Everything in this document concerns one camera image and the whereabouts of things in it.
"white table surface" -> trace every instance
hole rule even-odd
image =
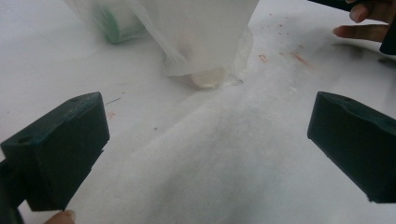
[[[245,83],[196,91],[163,74],[150,38],[111,46],[60,0],[1,0],[0,141],[99,91],[120,99],[106,105],[111,139],[68,205],[78,224],[395,223],[395,204],[369,203],[306,137],[318,91],[396,118],[395,58],[333,36],[341,24],[352,24],[344,11],[262,0]],[[20,210],[27,224],[54,214]]]

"black clamp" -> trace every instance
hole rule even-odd
[[[64,210],[109,140],[99,92],[59,105],[1,144],[0,223],[23,223],[18,206]]]

